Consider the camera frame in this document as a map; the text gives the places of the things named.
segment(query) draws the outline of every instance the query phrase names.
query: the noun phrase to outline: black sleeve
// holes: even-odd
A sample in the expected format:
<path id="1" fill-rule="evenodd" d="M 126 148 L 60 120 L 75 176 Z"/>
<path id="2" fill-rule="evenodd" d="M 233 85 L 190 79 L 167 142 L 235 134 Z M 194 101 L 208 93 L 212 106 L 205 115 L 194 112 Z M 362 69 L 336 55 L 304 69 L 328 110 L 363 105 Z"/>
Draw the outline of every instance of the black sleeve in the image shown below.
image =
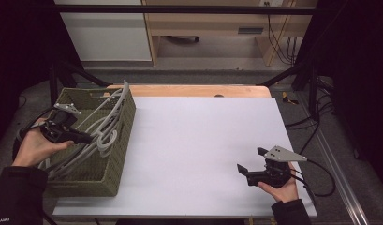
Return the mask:
<path id="1" fill-rule="evenodd" d="M 277 202 L 271 207 L 278 225 L 309 225 L 311 220 L 308 217 L 301 199 L 291 202 Z"/>
<path id="2" fill-rule="evenodd" d="M 48 175 L 37 168 L 6 167 L 0 177 L 0 224 L 42 225 Z"/>

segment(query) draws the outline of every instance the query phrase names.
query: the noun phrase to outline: desk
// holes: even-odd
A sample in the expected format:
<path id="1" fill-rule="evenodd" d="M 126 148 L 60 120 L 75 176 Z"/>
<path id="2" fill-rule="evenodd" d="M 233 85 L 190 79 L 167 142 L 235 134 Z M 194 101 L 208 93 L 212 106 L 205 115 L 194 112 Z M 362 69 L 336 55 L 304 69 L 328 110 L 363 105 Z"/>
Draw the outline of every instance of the desk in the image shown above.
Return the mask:
<path id="1" fill-rule="evenodd" d="M 274 98 L 266 87 L 213 86 L 210 94 L 250 90 L 265 97 L 178 97 L 204 86 L 131 86 L 137 106 L 118 195 L 61 198 L 56 216 L 77 218 L 271 217 L 274 200 L 249 187 L 237 171 L 264 170 L 258 146 L 291 149 Z M 171 97 L 138 97 L 150 92 Z M 305 189 L 299 196 L 317 215 Z"/>

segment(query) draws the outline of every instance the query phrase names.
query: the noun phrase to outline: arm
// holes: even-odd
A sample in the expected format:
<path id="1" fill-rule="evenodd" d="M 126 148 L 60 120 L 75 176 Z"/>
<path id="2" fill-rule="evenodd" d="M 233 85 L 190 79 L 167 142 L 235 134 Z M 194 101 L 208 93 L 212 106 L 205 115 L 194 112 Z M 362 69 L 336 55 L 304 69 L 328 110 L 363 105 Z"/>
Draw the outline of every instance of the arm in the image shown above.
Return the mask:
<path id="1" fill-rule="evenodd" d="M 11 167 L 0 176 L 0 224 L 41 224 L 42 196 L 48 175 L 34 168 L 72 142 L 52 143 L 39 128 L 27 132 Z"/>
<path id="2" fill-rule="evenodd" d="M 292 170 L 293 175 L 295 175 L 294 167 L 291 163 L 289 163 L 289 167 Z M 258 186 L 272 195 L 277 201 L 277 203 L 273 204 L 272 210 L 278 225 L 311 224 L 304 204 L 302 203 L 302 200 L 299 199 L 296 180 L 293 177 L 280 188 L 273 188 L 263 182 L 258 182 Z"/>

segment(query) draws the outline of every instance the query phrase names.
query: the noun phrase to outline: person's left hand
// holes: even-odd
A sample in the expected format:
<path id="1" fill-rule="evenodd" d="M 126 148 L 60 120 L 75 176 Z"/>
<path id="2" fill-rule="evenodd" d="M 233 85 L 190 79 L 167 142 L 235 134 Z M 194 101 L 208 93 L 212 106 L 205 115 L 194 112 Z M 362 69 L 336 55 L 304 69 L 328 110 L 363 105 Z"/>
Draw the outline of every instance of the person's left hand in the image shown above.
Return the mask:
<path id="1" fill-rule="evenodd" d="M 54 143 L 48 141 L 39 127 L 30 129 L 22 140 L 19 152 L 12 166 L 32 167 L 48 158 L 53 153 L 67 149 L 74 142 Z"/>

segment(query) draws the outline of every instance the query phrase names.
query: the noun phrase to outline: metal floor strip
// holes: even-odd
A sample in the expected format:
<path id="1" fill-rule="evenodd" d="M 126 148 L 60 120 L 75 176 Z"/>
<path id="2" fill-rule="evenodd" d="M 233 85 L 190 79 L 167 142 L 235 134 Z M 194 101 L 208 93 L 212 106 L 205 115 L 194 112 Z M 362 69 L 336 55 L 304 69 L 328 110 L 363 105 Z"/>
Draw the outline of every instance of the metal floor strip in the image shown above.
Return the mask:
<path id="1" fill-rule="evenodd" d="M 302 108 L 304 109 L 306 114 L 310 114 L 307 110 L 308 100 L 306 99 L 305 95 L 300 95 L 299 93 L 296 93 L 296 95 L 298 96 L 298 99 L 300 100 Z M 334 157 L 334 154 L 332 153 L 332 150 L 320 128 L 318 129 L 316 135 L 317 141 L 321 146 L 322 155 L 328 167 L 330 167 L 329 169 L 331 170 L 334 180 L 336 182 L 337 190 L 339 191 L 340 196 L 343 198 L 343 202 L 346 205 L 346 210 L 348 211 L 352 221 L 354 222 L 354 224 L 357 225 L 368 225 L 369 222 L 367 220 L 367 217 L 364 214 L 363 209 L 361 208 L 361 205 L 354 194 L 354 191 L 352 190 L 350 184 L 346 180 L 346 176 L 344 175 L 343 170 L 341 169 L 336 158 Z"/>

